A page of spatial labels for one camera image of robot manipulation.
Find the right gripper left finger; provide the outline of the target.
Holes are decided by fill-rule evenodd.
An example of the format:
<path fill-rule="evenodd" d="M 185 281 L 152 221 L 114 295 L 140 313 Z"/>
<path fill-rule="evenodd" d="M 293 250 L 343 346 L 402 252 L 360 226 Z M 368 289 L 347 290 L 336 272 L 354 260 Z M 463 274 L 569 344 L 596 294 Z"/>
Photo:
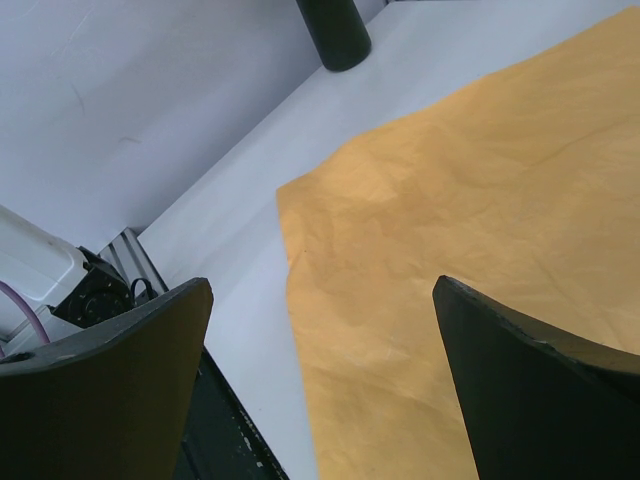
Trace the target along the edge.
<path fill-rule="evenodd" d="M 171 478 L 212 306 L 193 278 L 3 359 L 2 478 Z"/>

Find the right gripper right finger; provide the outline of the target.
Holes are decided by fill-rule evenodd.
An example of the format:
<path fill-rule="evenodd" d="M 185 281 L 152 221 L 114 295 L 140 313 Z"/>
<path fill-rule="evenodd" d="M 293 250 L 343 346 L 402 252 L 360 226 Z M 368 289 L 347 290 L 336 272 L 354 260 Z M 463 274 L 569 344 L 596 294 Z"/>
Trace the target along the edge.
<path fill-rule="evenodd" d="M 637 355 L 448 276 L 432 297 L 480 478 L 638 478 Z"/>

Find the orange wrapping paper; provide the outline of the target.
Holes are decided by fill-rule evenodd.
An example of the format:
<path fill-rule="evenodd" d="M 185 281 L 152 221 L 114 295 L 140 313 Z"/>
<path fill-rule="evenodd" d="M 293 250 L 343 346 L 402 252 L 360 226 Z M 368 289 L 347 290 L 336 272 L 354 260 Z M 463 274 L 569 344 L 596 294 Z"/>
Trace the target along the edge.
<path fill-rule="evenodd" d="M 639 349 L 639 10 L 363 134 L 277 193 L 323 479 L 477 475 L 431 297 Z"/>

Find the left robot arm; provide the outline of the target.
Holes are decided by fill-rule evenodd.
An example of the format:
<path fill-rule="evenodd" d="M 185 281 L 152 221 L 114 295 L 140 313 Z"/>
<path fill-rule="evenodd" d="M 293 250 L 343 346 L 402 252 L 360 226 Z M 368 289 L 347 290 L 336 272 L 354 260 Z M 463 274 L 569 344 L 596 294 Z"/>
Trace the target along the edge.
<path fill-rule="evenodd" d="M 1 208 L 1 353 L 57 341 L 134 308 L 106 260 Z"/>

